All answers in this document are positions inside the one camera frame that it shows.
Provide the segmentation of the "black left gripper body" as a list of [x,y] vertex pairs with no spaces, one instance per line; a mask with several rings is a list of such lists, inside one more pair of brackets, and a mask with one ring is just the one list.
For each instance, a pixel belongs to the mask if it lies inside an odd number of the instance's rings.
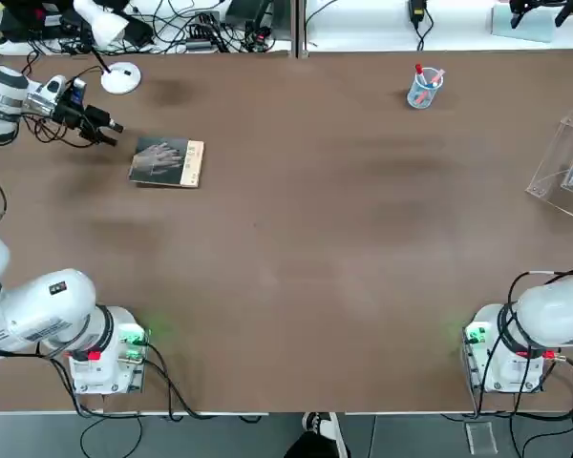
[[109,119],[111,116],[108,112],[85,105],[83,93],[64,93],[53,109],[53,121],[70,130],[78,130],[79,136],[84,139],[87,139],[86,133],[89,131],[101,131],[104,128],[102,124]]

